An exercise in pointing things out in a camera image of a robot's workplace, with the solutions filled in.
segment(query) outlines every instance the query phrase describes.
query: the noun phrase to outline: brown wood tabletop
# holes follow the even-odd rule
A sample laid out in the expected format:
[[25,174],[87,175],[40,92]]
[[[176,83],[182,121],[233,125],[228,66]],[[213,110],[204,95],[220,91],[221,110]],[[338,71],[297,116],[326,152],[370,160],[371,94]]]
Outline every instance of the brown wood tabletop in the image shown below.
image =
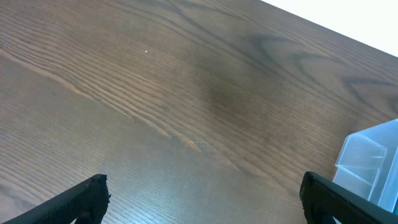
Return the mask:
[[0,0],[0,222],[104,173],[104,223],[305,223],[304,172],[332,179],[397,84],[259,0]]

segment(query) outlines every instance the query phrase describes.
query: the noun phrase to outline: translucent blue bin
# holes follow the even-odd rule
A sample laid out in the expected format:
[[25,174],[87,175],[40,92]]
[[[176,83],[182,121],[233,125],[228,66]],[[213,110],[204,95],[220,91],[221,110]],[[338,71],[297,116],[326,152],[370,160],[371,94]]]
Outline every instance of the translucent blue bin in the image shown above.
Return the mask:
[[334,183],[397,213],[398,120],[350,134],[336,161]]

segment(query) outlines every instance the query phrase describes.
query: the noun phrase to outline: light blue box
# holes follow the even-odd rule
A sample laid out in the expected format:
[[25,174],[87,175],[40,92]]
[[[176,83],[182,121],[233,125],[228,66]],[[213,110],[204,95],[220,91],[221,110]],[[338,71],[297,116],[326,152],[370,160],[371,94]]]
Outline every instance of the light blue box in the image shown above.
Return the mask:
[[350,134],[336,161],[334,183],[396,213],[398,120]]

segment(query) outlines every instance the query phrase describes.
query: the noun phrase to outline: white wall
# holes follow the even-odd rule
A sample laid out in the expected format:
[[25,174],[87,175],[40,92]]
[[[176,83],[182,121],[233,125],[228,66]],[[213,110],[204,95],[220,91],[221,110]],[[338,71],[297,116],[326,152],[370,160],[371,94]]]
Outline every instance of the white wall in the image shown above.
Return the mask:
[[398,0],[263,0],[398,57]]

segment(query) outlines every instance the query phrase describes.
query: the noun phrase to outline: wood grain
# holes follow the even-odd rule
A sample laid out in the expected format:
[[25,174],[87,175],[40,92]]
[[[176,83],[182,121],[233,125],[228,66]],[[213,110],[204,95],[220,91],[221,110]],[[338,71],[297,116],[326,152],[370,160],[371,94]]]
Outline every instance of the wood grain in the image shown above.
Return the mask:
[[0,4],[0,222],[102,172],[106,223],[303,223],[398,113],[395,57],[264,2]]

